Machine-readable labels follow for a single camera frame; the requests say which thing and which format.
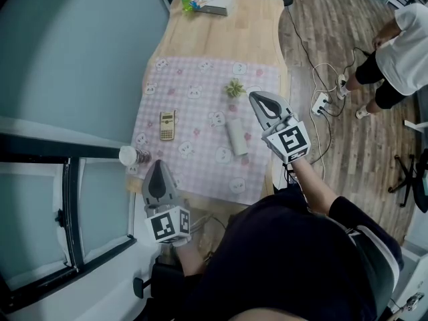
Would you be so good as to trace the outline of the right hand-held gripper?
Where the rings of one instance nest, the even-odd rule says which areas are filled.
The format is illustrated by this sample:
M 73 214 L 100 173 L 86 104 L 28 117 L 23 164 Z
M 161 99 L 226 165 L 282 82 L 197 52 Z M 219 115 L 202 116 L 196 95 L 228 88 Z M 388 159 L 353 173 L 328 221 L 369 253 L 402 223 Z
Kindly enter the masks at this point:
M 283 97 L 271 92 L 254 91 L 249 93 L 249 102 L 264 130 L 261 139 L 284 164 L 290 164 L 309 153 L 311 142 L 306 127 L 292 113 L 291 106 Z

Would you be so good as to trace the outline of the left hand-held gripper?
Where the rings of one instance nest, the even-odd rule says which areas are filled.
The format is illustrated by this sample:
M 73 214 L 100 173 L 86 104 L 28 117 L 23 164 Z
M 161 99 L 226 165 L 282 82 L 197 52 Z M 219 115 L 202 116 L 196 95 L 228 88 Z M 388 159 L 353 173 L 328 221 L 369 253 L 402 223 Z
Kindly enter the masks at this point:
M 159 161 L 163 201 L 158 201 L 158 161 L 149 168 L 142 184 L 146 229 L 155 243 L 174 243 L 190 236 L 190 211 L 165 161 Z

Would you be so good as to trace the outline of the white rectangular box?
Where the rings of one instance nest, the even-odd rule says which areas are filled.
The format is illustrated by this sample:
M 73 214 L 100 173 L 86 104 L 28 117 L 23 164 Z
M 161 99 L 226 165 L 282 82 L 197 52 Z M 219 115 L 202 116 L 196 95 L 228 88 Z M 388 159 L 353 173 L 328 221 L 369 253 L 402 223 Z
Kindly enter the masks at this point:
M 226 124 L 229 141 L 235 156 L 241 156 L 248 153 L 247 143 L 239 118 L 231 119 Z

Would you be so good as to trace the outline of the person's left forearm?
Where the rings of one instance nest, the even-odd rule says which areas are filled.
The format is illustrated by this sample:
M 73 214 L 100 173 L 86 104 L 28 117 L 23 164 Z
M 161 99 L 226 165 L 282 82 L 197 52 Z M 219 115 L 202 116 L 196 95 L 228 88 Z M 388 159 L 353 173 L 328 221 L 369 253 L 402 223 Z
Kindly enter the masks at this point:
M 184 276 L 194 276 L 205 271 L 206 263 L 192 241 L 175 247 L 175 251 L 181 263 Z

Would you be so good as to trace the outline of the person's right forearm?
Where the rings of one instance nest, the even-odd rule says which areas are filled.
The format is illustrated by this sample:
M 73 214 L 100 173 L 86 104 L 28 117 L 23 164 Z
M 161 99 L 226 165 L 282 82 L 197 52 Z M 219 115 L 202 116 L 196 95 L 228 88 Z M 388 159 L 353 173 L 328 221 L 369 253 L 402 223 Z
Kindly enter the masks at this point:
M 328 215 L 338 195 L 318 176 L 305 158 L 291 163 L 311 210 Z

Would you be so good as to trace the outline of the white-lidded clear jar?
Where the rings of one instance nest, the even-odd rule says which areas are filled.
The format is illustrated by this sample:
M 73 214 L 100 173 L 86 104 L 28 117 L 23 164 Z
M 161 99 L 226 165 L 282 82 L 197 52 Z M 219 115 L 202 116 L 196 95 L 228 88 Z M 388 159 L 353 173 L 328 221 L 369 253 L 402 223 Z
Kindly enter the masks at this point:
M 147 150 L 134 148 L 133 146 L 121 146 L 119 160 L 126 167 L 147 164 L 151 161 L 151 154 Z

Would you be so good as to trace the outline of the small green potted plant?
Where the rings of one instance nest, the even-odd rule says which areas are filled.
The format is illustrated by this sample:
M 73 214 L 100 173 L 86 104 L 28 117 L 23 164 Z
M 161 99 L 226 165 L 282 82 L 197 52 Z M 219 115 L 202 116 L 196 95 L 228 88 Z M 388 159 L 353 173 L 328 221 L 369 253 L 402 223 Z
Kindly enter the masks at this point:
M 243 87 L 243 84 L 239 81 L 238 78 L 233 78 L 231 81 L 224 87 L 224 92 L 230 98 L 238 98 L 243 94 L 246 94 L 246 90 Z

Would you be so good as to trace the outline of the pink checked table mat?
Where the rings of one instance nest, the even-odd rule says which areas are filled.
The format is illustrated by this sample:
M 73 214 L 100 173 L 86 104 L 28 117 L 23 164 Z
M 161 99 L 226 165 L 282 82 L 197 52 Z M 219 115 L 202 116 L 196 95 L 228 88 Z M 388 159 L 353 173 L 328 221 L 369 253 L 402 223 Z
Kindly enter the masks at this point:
M 230 98 L 233 78 L 246 94 Z M 132 145 L 165 161 L 180 189 L 251 205 L 261 196 L 271 151 L 249 103 L 249 93 L 280 92 L 274 66 L 196 57 L 157 58 L 142 85 Z M 176 110 L 175 139 L 160 140 L 160 112 Z M 226 124 L 239 118 L 248 153 L 235 156 Z

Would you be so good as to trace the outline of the white power strip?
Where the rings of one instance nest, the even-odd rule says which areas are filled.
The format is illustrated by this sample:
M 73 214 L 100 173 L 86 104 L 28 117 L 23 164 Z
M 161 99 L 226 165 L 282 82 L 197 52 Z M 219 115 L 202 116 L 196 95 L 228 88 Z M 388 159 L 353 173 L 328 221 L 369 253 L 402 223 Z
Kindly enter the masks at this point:
M 314 115 L 319 116 L 321 112 L 326 109 L 326 105 L 329 104 L 328 95 L 320 92 L 315 102 L 312 104 L 311 111 Z

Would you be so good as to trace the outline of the beige calculator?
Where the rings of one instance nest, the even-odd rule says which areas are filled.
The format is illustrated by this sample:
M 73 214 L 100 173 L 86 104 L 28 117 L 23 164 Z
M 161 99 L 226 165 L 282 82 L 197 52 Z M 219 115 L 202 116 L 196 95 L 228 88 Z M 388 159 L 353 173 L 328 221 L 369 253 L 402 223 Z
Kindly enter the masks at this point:
M 171 141 L 175 139 L 176 110 L 160 112 L 160 140 Z

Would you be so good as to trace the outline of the flat white box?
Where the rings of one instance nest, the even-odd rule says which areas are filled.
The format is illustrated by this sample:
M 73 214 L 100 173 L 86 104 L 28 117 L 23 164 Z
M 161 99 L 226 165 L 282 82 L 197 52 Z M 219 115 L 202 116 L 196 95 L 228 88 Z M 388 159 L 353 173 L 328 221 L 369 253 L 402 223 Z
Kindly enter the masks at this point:
M 197 12 L 228 16 L 233 10 L 234 0 L 192 0 L 190 6 Z

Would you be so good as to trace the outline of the white desk leg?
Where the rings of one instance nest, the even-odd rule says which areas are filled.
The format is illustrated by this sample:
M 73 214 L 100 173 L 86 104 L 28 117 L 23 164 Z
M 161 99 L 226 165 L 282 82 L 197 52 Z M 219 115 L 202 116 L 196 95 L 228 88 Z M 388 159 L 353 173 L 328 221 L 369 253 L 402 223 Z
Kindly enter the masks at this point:
M 412 123 L 412 122 L 410 122 L 408 120 L 404 120 L 403 121 L 403 125 L 406 126 L 406 127 L 408 127 L 408 128 L 411 128 L 413 130 L 416 130 L 418 132 L 421 132 L 421 133 L 424 133 L 424 130 L 426 128 L 428 128 L 428 122 L 421 122 L 421 123 L 418 123 L 418 124 L 414 124 L 414 123 Z

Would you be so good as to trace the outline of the person's black shirt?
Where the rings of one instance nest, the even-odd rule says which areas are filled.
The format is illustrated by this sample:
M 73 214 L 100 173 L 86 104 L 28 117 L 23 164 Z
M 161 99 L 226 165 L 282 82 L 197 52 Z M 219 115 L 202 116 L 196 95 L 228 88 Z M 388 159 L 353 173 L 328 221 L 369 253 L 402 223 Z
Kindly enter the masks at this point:
M 228 321 L 255 308 L 308 321 L 374 321 L 375 300 L 359 250 L 347 232 L 369 228 L 403 268 L 397 241 L 338 197 L 327 216 L 312 214 L 298 188 L 237 214 L 202 274 L 188 276 L 176 321 Z

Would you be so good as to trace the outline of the black office chair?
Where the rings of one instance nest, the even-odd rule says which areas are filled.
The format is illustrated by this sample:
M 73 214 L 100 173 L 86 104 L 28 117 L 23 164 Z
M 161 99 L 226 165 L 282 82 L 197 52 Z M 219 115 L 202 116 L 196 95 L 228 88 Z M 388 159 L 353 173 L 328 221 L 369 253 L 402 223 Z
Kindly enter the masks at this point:
M 428 212 L 428 148 L 422 152 L 419 162 L 415 162 L 415 155 L 410 154 L 410 167 L 407 169 L 399 155 L 395 155 L 394 159 L 400 164 L 401 170 L 405 174 L 405 179 L 399 181 L 396 186 L 389 187 L 389 193 L 395 193 L 399 189 L 405 187 L 405 199 L 399 205 L 400 208 L 406 207 L 407 199 L 409 198 L 410 190 L 413 192 L 413 198 L 416 206 L 422 213 Z

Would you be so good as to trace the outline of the black window frame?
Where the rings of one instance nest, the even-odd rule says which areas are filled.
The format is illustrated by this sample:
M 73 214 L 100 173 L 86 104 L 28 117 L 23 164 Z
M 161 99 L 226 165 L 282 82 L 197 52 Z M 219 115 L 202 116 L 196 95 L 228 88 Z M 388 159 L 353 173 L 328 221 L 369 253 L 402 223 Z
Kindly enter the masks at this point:
M 84 263 L 78 221 L 79 163 L 82 158 L 117 159 L 118 148 L 38 139 L 0 132 L 0 163 L 55 164 L 63 166 L 62 210 L 55 220 L 65 231 L 71 266 L 62 268 L 22 288 L 12 290 L 0 274 L 0 311 L 10 314 L 67 287 L 104 265 L 136 243 L 128 234 L 125 242 Z

